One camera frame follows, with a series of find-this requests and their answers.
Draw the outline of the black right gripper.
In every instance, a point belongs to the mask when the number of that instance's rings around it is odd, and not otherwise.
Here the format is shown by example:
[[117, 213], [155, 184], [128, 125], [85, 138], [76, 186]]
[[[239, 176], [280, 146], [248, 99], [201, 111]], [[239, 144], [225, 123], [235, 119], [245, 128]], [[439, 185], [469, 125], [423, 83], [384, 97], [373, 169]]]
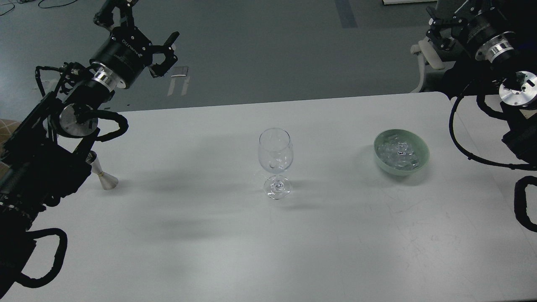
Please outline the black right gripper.
[[[438, 0], [427, 7], [430, 29], [426, 36], [439, 50], [465, 52], [476, 61], [503, 63], [516, 55], [514, 26], [488, 0]], [[432, 26], [434, 21], [465, 19], [464, 26]]]

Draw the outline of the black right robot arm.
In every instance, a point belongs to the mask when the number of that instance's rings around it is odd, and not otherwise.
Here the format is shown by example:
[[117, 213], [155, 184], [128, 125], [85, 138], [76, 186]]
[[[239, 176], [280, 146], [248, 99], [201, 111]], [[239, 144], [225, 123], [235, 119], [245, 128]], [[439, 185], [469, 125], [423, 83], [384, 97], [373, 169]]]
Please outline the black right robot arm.
[[[468, 160], [513, 170], [536, 170], [536, 2], [535, 0], [438, 0], [427, 9], [426, 38], [445, 52], [456, 50], [454, 66], [439, 91], [455, 103], [448, 130]], [[454, 117], [460, 102], [475, 96], [479, 109], [503, 120], [502, 143], [520, 163], [484, 159], [459, 144]]]

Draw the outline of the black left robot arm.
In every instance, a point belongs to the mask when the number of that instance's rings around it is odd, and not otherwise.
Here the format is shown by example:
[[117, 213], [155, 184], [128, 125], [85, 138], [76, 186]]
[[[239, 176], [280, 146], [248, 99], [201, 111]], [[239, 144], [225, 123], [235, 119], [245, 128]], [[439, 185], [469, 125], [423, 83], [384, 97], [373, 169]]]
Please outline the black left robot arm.
[[122, 136], [127, 119], [101, 109], [116, 89], [128, 89], [144, 69], [164, 76], [177, 62], [172, 32], [153, 44], [136, 26], [135, 0], [107, 0], [94, 23], [107, 40], [84, 66], [38, 66], [41, 101], [3, 143], [1, 162], [1, 296], [15, 283], [38, 288], [54, 280], [65, 260], [68, 237], [60, 228], [32, 230], [38, 214], [78, 191], [92, 172], [92, 147]]

